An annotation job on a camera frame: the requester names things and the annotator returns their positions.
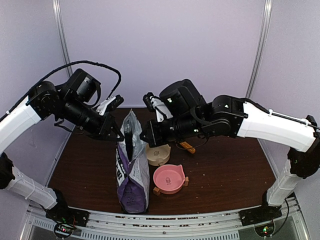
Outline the purple puppy food bag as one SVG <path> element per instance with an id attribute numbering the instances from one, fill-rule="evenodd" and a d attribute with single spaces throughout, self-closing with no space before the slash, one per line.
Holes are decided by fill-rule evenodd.
<path id="1" fill-rule="evenodd" d="M 147 143 L 140 138 L 142 126 L 132 109 L 124 118 L 120 131 L 124 140 L 118 142 L 115 149 L 118 201 L 123 212 L 142 214 L 149 207 L 150 172 Z"/>

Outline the yellow plastic scoop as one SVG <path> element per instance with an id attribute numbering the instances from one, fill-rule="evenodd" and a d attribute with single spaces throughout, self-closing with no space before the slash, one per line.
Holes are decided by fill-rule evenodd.
<path id="1" fill-rule="evenodd" d="M 188 151 L 191 154 L 194 154 L 196 152 L 196 149 L 193 146 L 191 146 L 189 143 L 187 143 L 186 141 L 179 142 L 176 146 L 179 149 L 184 150 L 184 151 Z"/>

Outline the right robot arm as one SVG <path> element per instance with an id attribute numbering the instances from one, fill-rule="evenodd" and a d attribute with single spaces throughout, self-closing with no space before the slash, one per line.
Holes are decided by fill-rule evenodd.
<path id="1" fill-rule="evenodd" d="M 140 134 L 152 148 L 193 137 L 208 140 L 218 136 L 255 138 L 289 147 L 284 169 L 256 210 L 261 221 L 276 212 L 300 180 L 319 169 L 320 129 L 311 115 L 291 117 L 230 95 L 219 95 L 208 103 L 189 79 L 170 84 L 159 96 L 147 93 L 143 101 L 156 114 Z"/>

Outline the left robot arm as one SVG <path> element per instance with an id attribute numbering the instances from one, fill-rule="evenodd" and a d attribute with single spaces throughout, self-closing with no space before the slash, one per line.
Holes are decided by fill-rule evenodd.
<path id="1" fill-rule="evenodd" d="M 5 150 L 26 130 L 53 115 L 56 125 L 63 121 L 83 128 L 89 137 L 100 141 L 120 142 L 124 135 L 111 114 L 124 102 L 120 95 L 109 96 L 94 104 L 89 101 L 101 97 L 101 83 L 78 68 L 61 85 L 44 80 L 31 88 L 21 102 L 0 120 L 0 187 L 30 199 L 45 210 L 52 211 L 61 222 L 72 218 L 63 194 L 39 184 L 22 174 L 5 154 Z"/>

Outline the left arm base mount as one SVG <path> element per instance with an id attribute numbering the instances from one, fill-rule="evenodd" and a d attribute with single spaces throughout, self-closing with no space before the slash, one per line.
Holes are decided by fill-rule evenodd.
<path id="1" fill-rule="evenodd" d="M 59 240 L 70 237 L 77 227 L 86 227 L 90 213 L 86 210 L 70 208 L 60 190 L 52 189 L 56 195 L 56 204 L 51 209 L 42 208 L 48 219 L 55 222 L 54 235 Z"/>

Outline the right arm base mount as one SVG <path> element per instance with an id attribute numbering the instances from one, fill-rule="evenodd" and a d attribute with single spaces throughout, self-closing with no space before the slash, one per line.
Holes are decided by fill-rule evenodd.
<path id="1" fill-rule="evenodd" d="M 280 206 L 269 206 L 267 191 L 262 195 L 262 204 L 257 207 L 244 209 L 238 212 L 242 226 L 255 225 L 255 233 L 262 238 L 272 238 L 284 225 L 276 229 L 275 219 L 282 217 Z"/>

